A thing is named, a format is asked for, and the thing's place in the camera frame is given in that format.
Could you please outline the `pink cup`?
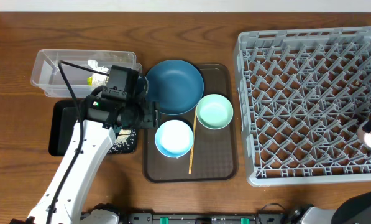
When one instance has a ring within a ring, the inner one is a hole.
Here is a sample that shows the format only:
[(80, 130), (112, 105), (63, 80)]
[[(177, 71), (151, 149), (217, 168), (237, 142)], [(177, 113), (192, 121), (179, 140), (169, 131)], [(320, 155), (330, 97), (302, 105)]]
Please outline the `pink cup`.
[(361, 124), (357, 129), (357, 136), (362, 141), (362, 143), (365, 145), (365, 147), (371, 149), (371, 133), (366, 133), (363, 130), (363, 125)]

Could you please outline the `white rice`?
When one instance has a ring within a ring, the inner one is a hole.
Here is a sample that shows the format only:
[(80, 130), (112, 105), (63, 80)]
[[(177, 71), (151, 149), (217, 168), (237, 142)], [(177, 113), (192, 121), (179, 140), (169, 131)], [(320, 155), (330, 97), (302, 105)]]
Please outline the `white rice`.
[(135, 129), (122, 129), (117, 135), (116, 141), (108, 154), (128, 154), (137, 147), (137, 132)]

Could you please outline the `light blue bowl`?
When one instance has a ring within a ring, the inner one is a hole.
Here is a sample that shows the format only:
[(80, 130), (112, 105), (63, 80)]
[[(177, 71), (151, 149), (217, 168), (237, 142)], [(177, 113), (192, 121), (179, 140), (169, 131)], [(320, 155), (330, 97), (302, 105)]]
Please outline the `light blue bowl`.
[(193, 131), (183, 121), (164, 122), (155, 133), (155, 145), (166, 157), (177, 158), (187, 154), (193, 143)]

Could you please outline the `mint green bowl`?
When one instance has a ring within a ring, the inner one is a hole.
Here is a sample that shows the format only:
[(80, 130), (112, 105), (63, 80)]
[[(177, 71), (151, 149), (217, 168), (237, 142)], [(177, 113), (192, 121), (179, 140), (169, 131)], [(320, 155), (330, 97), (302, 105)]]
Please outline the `mint green bowl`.
[(225, 128), (234, 115), (232, 103), (222, 95), (210, 94), (202, 97), (196, 106), (196, 117), (206, 128)]

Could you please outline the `yellow green snack wrapper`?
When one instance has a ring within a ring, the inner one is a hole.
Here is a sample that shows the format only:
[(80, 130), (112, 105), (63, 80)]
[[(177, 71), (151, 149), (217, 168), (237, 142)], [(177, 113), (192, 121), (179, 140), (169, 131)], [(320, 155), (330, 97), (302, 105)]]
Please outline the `yellow green snack wrapper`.
[(87, 84), (89, 86), (102, 86), (106, 85), (109, 77), (101, 74), (94, 74), (87, 78)]

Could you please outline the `white tissue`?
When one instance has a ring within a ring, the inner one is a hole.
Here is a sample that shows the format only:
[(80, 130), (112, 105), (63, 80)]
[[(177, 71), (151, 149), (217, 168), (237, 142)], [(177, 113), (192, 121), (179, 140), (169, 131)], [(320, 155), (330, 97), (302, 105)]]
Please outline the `white tissue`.
[(94, 72), (92, 75), (107, 75), (109, 69), (105, 66), (100, 66), (96, 60), (88, 60), (88, 65)]

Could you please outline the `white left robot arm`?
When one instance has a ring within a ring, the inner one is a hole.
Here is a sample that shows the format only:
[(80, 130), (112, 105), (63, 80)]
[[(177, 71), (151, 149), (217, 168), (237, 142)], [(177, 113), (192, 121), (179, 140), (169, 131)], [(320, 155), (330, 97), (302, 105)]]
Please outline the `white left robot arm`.
[(159, 103), (141, 96), (87, 96), (66, 153), (45, 194), (25, 223), (119, 223), (107, 205), (82, 215), (96, 173), (121, 129), (160, 126)]

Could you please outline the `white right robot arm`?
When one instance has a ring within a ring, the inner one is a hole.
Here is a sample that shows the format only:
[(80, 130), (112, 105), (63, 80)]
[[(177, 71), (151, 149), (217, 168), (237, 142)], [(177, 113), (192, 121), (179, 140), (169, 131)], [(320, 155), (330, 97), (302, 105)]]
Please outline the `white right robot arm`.
[[(363, 145), (371, 150), (371, 119), (358, 127), (357, 136)], [(326, 210), (312, 205), (300, 207), (290, 212), (281, 222), (290, 224), (371, 223), (371, 192), (345, 201), (337, 210)]]

